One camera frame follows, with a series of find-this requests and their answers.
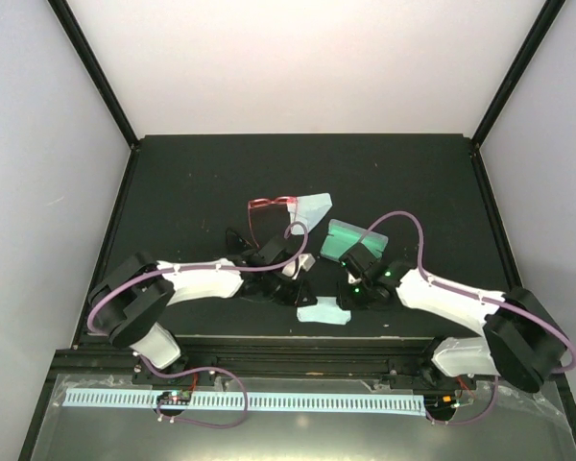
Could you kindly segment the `green lined glasses case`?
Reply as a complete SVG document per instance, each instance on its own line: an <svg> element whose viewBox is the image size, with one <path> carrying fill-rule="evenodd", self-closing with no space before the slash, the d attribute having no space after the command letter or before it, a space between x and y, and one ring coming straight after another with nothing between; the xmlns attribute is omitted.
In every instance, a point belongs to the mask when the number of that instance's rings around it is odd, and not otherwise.
<svg viewBox="0 0 576 461"><path fill-rule="evenodd" d="M374 231L366 233L366 229L354 226L344 221L331 219L328 223L327 235L320 250L323 258L338 262L339 258L353 245L360 241L376 256L381 257L388 244L388 237Z"/></svg>

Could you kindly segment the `black round sunglasses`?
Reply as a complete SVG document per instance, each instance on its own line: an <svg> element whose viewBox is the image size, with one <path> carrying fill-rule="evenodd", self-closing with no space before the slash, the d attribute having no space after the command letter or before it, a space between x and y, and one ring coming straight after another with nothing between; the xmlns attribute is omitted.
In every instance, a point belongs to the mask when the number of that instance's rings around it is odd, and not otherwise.
<svg viewBox="0 0 576 461"><path fill-rule="evenodd" d="M261 266L258 249L234 228L225 231L227 259L237 266Z"/></svg>

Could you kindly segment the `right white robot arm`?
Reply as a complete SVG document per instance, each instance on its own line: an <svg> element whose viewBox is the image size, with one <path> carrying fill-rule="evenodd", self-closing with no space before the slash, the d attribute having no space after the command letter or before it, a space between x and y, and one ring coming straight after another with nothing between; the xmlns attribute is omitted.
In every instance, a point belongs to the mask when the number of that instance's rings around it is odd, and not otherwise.
<svg viewBox="0 0 576 461"><path fill-rule="evenodd" d="M405 262L388 262L357 243L339 258L348 279L339 284L338 305L348 311L384 310L392 305L421 310L473 332L448 337L420 359L417 373L429 387L450 377L498 376L515 388L537 393L561 362L562 331L529 290L508 293L423 275Z"/></svg>

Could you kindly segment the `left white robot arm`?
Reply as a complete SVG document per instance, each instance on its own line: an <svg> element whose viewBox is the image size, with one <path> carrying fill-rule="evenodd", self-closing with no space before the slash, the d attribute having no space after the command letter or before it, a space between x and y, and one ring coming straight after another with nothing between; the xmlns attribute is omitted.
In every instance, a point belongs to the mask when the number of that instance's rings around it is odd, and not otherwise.
<svg viewBox="0 0 576 461"><path fill-rule="evenodd" d="M316 303L305 275L315 256L283 234L261 248L236 230L225 232L228 255L200 263L155 260L144 253L129 257L88 295L90 332L105 336L117 349L144 356L166 383L180 381L187 361L172 332L160 322L176 303L243 298L280 306Z"/></svg>

